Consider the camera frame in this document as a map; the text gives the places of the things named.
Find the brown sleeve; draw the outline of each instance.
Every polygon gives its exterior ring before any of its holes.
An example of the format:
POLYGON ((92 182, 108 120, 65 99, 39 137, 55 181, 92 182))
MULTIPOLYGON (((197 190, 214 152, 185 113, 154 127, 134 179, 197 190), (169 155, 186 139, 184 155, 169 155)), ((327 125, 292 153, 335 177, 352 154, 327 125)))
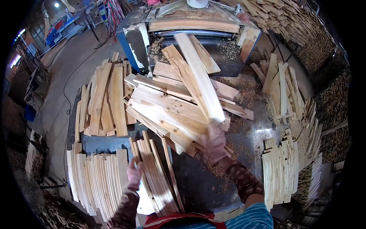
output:
POLYGON ((252 194, 264 196, 263 184, 245 167, 241 161, 235 160, 227 169, 229 178, 238 188, 238 195, 242 203, 252 194))
POLYGON ((134 188, 126 188, 122 195, 121 202, 113 217, 108 220, 108 229, 135 229, 136 228, 136 210, 139 195, 134 188))

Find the hand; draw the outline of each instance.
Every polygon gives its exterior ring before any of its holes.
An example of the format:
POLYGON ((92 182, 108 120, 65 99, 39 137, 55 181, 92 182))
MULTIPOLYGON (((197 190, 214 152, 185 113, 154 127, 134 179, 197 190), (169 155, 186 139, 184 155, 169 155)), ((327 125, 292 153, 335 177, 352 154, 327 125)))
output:
POLYGON ((137 158, 133 158, 128 165, 128 170, 127 170, 128 185, 127 185, 127 187, 135 188, 136 190, 139 190, 141 174, 143 171, 143 163, 138 162, 136 167, 135 167, 135 163, 137 163, 137 158))
POLYGON ((207 130, 208 134, 203 139, 206 145, 206 153, 217 162, 226 156, 224 151, 226 145, 225 132, 213 121, 207 125, 207 130))

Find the gloved hand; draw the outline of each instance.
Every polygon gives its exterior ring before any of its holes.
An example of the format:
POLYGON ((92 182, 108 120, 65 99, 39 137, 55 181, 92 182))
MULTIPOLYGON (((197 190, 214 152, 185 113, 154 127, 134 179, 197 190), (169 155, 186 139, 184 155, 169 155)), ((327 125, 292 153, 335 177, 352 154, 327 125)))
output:
POLYGON ((137 166, 135 167, 135 162, 137 163, 137 158, 133 158, 129 165, 127 170, 127 177, 128 177, 128 188, 135 188, 136 190, 139 190, 140 180, 141 180, 141 174, 144 169, 143 163, 138 162, 137 166))
POLYGON ((226 145, 225 132, 213 121, 208 124, 207 130, 208 134, 203 139, 206 145, 206 153, 217 162, 226 156, 224 151, 226 145))

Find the red apron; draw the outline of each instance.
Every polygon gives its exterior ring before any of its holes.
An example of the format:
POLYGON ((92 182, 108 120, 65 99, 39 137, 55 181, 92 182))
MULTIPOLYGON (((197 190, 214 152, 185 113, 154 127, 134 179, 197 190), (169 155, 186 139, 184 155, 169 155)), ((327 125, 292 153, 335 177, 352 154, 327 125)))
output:
POLYGON ((181 219, 181 218, 201 218, 207 220, 212 225, 216 226, 217 229, 226 229, 225 223, 220 222, 217 220, 214 220, 213 218, 215 215, 213 213, 189 213, 189 214, 180 214, 180 213, 173 213, 171 215, 163 216, 158 218, 156 214, 148 215, 146 217, 146 223, 143 226, 144 228, 148 229, 159 229, 161 228, 165 223, 175 220, 175 219, 181 219))

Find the fan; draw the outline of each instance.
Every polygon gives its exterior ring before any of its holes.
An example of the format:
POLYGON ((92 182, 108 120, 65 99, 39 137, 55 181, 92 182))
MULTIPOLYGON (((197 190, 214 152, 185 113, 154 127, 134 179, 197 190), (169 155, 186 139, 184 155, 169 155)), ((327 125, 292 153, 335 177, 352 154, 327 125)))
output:
POLYGON ((78 25, 90 27, 95 38, 97 39, 97 42, 94 44, 94 47, 93 47, 94 49, 101 47, 106 42, 106 40, 100 40, 97 37, 97 35, 94 32, 93 26, 92 26, 92 23, 93 23, 94 19, 96 18, 95 16, 98 13, 99 13, 98 7, 94 1, 81 0, 78 4, 76 4, 75 14, 74 14, 74 18, 76 18, 75 22, 78 25))
POLYGON ((29 207, 37 215, 44 210, 44 199, 42 191, 37 184, 36 180, 31 174, 17 170, 14 172, 14 177, 18 183, 19 189, 22 192, 24 198, 28 202, 29 207))

